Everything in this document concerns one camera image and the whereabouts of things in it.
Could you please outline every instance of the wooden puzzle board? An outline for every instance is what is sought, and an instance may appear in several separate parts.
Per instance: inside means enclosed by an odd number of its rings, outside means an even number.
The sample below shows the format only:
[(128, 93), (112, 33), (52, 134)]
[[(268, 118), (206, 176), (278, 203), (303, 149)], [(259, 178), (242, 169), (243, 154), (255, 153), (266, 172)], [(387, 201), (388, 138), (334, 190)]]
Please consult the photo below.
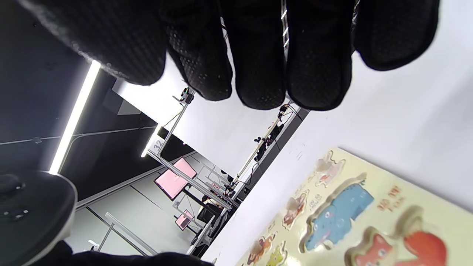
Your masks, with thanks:
[(237, 266), (473, 265), (473, 216), (335, 148)]

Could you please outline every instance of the desk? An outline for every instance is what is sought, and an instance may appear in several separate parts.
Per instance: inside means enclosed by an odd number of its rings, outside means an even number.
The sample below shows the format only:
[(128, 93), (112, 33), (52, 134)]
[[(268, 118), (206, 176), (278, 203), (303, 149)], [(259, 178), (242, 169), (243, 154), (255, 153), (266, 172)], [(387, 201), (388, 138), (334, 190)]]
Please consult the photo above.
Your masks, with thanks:
[(235, 266), (334, 146), (473, 211), (473, 2), (441, 6), (436, 39), (413, 63), (377, 72), (353, 55), (342, 104), (309, 113), (203, 260)]

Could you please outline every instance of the number label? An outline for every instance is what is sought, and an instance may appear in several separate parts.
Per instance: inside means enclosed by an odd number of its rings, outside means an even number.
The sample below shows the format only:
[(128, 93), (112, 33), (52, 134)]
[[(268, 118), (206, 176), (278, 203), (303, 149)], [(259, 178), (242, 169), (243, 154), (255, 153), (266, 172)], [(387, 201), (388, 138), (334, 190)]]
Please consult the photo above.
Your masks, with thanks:
[(160, 136), (156, 135), (154, 136), (154, 141), (152, 142), (151, 146), (148, 148), (148, 150), (153, 153), (154, 155), (157, 155), (159, 151), (161, 150), (161, 147), (164, 144), (163, 138)]

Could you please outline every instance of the monitor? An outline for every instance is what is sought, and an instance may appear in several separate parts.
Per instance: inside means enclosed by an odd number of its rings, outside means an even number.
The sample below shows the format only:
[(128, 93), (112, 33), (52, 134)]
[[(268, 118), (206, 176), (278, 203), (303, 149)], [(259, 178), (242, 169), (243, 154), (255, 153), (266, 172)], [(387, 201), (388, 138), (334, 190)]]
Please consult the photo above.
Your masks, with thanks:
[(177, 226), (179, 226), (182, 231), (184, 231), (184, 229), (191, 223), (191, 219), (189, 217), (194, 218), (194, 216), (188, 210), (185, 210), (184, 213), (186, 215), (181, 214), (181, 216), (179, 216), (176, 220)]
[[(197, 172), (185, 161), (184, 158), (179, 159), (174, 163), (174, 166), (190, 178), (194, 178), (197, 175)], [(156, 178), (154, 183), (173, 201), (176, 199), (177, 195), (184, 190), (187, 185), (187, 180), (168, 169)]]

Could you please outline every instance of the glove finger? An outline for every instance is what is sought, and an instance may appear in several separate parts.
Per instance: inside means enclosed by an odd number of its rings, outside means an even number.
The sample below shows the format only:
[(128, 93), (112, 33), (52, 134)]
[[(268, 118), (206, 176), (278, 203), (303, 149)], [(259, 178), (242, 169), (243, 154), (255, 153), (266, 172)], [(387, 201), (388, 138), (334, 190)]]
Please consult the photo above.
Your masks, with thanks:
[(361, 0), (355, 48), (366, 65), (387, 71), (402, 67), (430, 46), (439, 0)]
[(205, 99), (231, 95), (232, 70), (215, 0), (164, 0), (159, 16), (168, 52), (184, 80)]
[(20, 0), (41, 23), (110, 74), (139, 85), (163, 74), (166, 43), (152, 1)]
[(351, 82), (354, 0), (287, 0), (288, 94), (301, 107), (337, 107)]
[(225, 0), (222, 10), (240, 100), (254, 109), (281, 106), (286, 90), (280, 1)]

